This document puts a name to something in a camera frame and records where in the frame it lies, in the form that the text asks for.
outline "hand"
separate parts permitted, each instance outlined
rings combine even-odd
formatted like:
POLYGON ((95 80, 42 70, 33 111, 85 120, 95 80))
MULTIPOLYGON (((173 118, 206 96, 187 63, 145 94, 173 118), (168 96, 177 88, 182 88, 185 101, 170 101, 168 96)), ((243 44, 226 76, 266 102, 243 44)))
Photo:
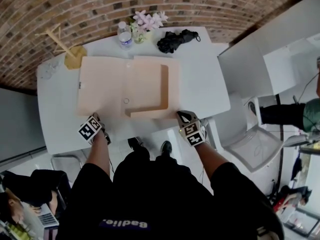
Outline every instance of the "hand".
POLYGON ((41 213, 41 207, 35 207, 35 206, 32 206, 32 205, 29 205, 31 211, 36 215, 38 216, 40 213, 41 213))

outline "wooden stand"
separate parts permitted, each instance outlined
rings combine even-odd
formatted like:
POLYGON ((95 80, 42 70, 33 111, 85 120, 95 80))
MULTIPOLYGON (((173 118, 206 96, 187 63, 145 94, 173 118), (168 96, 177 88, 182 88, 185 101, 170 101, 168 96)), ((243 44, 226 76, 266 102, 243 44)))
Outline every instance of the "wooden stand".
POLYGON ((53 29, 47 29, 44 33, 40 34, 35 34, 36 36, 40 35, 48 35, 53 39, 53 41, 56 42, 56 47, 54 49, 54 53, 56 52, 66 52, 65 58, 64 58, 64 65, 69 69, 69 70, 75 70, 79 69, 81 67, 82 63, 82 57, 87 56, 87 51, 82 45, 78 46, 71 46, 68 48, 60 38, 61 35, 61 28, 60 28, 60 23, 55 25, 53 29), (58 36, 54 34, 54 31, 59 27, 59 32, 58 36))

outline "water bottle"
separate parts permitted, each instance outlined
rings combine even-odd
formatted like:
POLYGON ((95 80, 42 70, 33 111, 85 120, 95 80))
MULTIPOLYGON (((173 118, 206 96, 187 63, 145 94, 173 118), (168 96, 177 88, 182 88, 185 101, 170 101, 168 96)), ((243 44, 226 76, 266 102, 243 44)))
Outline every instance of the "water bottle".
POLYGON ((118 27, 118 38, 120 47, 123 50, 129 50, 132 46, 131 29, 124 21, 119 22, 118 27))

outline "black trousers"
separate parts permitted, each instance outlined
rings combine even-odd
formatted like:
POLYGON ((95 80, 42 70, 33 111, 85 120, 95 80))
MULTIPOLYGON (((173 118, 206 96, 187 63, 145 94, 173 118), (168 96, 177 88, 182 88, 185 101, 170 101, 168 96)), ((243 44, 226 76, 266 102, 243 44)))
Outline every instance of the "black trousers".
POLYGON ((129 175, 134 174, 136 178, 145 181, 148 170, 153 170, 155 167, 163 168, 163 171, 174 172, 174 174, 191 174, 189 167, 179 165, 177 160, 168 156, 160 155, 155 161, 150 161, 149 151, 145 147, 140 147, 128 154, 125 159, 118 165, 113 176, 115 185, 130 185, 129 175))
POLYGON ((302 103, 261 107, 262 123, 269 125, 292 125, 304 131, 305 106, 306 104, 302 103))

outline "white chair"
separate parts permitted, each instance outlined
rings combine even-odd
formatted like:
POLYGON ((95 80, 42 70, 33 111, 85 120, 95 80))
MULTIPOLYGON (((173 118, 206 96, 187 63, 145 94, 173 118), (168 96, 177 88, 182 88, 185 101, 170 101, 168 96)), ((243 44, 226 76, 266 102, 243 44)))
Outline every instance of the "white chair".
POLYGON ((240 95, 229 94, 230 110, 206 118, 207 134, 218 152, 229 152, 254 173, 269 164, 279 153, 283 142, 262 125, 258 98, 251 98, 256 110, 255 125, 248 121, 254 116, 248 102, 244 105, 240 95))

